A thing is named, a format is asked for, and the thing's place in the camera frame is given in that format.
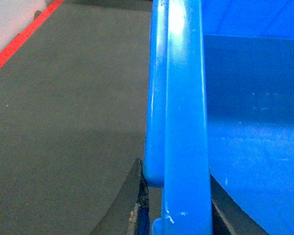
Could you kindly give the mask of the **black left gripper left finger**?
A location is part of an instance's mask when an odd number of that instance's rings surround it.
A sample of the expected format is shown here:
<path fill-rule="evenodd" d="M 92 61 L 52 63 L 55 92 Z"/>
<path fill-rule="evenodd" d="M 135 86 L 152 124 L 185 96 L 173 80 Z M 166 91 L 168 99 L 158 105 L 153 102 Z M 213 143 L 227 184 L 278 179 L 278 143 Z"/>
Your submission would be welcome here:
<path fill-rule="evenodd" d="M 136 158 L 110 208 L 90 234 L 148 235 L 149 232 L 149 190 L 142 160 Z"/>

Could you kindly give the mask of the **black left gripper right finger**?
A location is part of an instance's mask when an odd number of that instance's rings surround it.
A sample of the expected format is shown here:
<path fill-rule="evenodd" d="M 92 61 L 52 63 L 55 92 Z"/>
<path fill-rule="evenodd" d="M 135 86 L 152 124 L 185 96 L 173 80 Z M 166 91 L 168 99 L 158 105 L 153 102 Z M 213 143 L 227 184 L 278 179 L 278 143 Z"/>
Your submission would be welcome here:
<path fill-rule="evenodd" d="M 210 176 L 213 234 L 266 235 L 267 232 L 247 215 L 217 180 Z"/>

